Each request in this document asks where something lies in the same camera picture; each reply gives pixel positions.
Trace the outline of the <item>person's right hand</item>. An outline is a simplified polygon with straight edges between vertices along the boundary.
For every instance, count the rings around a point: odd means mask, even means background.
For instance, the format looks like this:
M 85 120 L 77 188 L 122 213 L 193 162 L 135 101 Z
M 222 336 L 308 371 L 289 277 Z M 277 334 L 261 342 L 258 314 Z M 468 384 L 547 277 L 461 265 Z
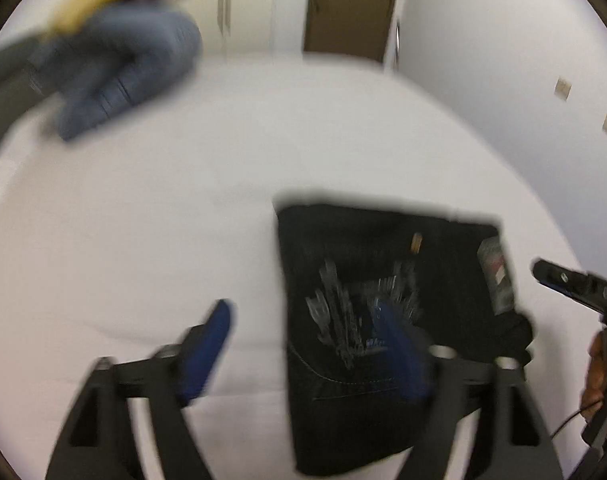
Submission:
M 598 333 L 589 350 L 590 363 L 580 401 L 582 417 L 591 422 L 602 407 L 607 386 L 607 355 L 603 349 L 603 332 Z

